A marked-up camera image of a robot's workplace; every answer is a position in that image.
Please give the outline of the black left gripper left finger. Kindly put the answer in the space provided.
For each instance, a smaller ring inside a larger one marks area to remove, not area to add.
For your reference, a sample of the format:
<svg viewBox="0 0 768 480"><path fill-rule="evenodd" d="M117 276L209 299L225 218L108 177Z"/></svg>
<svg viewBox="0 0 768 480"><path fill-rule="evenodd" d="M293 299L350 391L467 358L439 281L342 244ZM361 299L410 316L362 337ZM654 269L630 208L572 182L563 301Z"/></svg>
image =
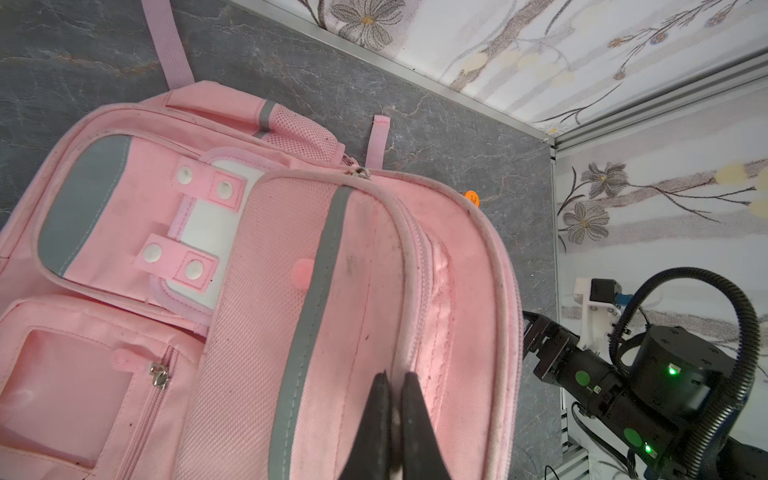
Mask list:
<svg viewBox="0 0 768 480"><path fill-rule="evenodd" d="M372 381L349 457L339 480L386 480L391 457L391 387L385 372Z"/></svg>

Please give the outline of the pink student backpack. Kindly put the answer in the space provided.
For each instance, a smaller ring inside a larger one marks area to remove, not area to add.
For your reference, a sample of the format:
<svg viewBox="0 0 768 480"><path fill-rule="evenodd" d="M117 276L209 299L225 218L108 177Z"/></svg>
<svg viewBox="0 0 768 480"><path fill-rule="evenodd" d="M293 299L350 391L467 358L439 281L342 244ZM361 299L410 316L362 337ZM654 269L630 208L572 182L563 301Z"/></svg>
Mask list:
<svg viewBox="0 0 768 480"><path fill-rule="evenodd" d="M338 479L374 376L418 375L451 479L509 474L522 312L487 217L286 107L169 85L55 145L1 232L5 479Z"/></svg>

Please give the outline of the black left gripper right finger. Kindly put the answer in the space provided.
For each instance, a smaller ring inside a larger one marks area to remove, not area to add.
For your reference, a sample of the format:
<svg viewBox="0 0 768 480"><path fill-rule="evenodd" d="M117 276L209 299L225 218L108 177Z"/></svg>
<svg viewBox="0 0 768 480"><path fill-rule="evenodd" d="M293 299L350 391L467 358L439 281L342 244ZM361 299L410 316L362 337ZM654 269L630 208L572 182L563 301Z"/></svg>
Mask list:
<svg viewBox="0 0 768 480"><path fill-rule="evenodd" d="M418 375L405 374L401 392L402 470L405 480L450 480Z"/></svg>

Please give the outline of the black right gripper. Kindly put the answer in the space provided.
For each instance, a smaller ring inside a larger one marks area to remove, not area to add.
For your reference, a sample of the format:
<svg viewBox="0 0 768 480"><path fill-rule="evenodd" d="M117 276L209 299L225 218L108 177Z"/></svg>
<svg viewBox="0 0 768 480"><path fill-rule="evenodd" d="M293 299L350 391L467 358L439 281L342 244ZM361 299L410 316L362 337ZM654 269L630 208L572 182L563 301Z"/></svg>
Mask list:
<svg viewBox="0 0 768 480"><path fill-rule="evenodd" d="M550 318L529 311L524 356L538 359L534 375L544 383L564 389L591 417L604 420L624 389L624 380L613 365L578 346L579 337Z"/></svg>

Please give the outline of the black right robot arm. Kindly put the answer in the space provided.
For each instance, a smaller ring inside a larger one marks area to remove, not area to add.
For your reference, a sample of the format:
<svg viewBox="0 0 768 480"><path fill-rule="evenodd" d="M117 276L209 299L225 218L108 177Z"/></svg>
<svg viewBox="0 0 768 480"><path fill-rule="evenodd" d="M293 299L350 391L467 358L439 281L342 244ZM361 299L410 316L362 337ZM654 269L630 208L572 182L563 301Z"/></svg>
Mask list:
<svg viewBox="0 0 768 480"><path fill-rule="evenodd" d="M711 286L730 302L737 319L734 356L681 326L631 320L660 286L674 280ZM747 404L759 369L760 327L752 303L733 282L696 267L655 274L631 294L611 279L591 279L582 300L582 326L574 333L527 313L526 353L535 375L572 400L570 416L582 432L596 420L615 437L590 440L632 479L763 479L764 450L731 432Z"/></svg>

